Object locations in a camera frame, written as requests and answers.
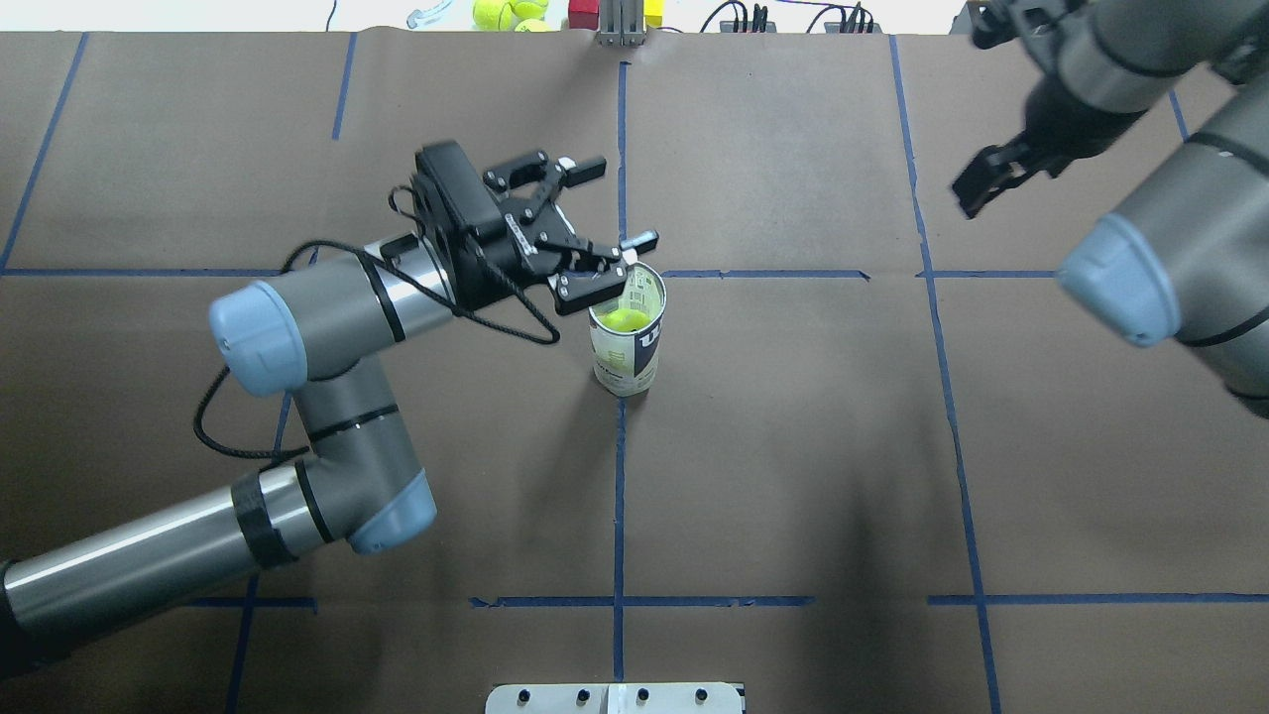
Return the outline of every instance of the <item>yellow-green ball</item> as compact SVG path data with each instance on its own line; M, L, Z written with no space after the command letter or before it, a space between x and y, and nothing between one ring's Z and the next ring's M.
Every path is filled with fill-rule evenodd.
M476 0L472 5L472 22L480 29L511 29L515 20L510 0Z
M650 325L652 322L652 317L642 309L618 307L607 315L600 315L599 321L613 331L632 332Z
M515 25L515 32L551 32L551 25L543 20L528 19Z
M511 10L527 20L541 20L547 16L547 3L548 0L511 0Z

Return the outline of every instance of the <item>gray robot arm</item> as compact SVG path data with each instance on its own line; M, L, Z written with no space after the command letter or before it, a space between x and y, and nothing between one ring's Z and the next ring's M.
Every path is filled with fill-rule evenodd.
M980 47L1013 37L1044 79L1023 131L953 183L970 218L1036 172L1104 151L1200 62L1240 88L1057 279L1133 344L1175 336L1269 419L1269 1L997 1L976 18Z
M558 313L615 297L638 252L656 246L652 231L595 245L556 205L563 188L603 175L602 159L551 161L536 151L477 174L457 143L444 142L420 150L416 164L416 232L364 249L311 241L349 254L212 306L212 332L235 378L258 397L292 392L312 453L3 563L0 678L324 544L346 540L371 554L414 538L437 509L376 353L452 316L490 323L475 311L510 294L527 302L523 288L534 283L551 285ZM530 197L511 194L533 183ZM565 273L567 288L557 280ZM555 341L558 332L541 320L552 337L536 340Z

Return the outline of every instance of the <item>white can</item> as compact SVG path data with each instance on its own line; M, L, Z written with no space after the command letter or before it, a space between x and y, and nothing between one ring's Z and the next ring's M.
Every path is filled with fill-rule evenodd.
M604 389L631 397L652 387L664 315L665 282L643 263L631 265L621 297L590 308L595 379Z

